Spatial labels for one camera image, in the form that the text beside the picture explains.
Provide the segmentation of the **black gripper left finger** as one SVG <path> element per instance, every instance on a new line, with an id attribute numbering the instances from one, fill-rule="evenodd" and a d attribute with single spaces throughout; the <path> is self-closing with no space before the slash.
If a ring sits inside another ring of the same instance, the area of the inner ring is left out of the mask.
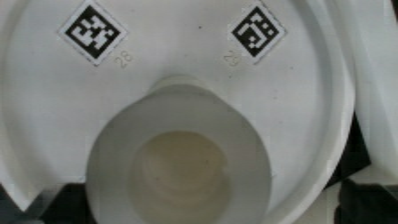
<path id="1" fill-rule="evenodd" d="M 0 224 L 98 224 L 89 209 L 86 185 L 66 184 L 38 195 L 27 210 L 0 185 Z"/>

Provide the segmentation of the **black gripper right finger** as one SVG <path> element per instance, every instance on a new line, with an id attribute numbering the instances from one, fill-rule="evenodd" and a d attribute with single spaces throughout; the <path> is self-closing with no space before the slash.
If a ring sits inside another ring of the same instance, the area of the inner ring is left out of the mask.
<path id="1" fill-rule="evenodd" d="M 398 185 L 347 179 L 338 202 L 335 224 L 398 224 Z"/>

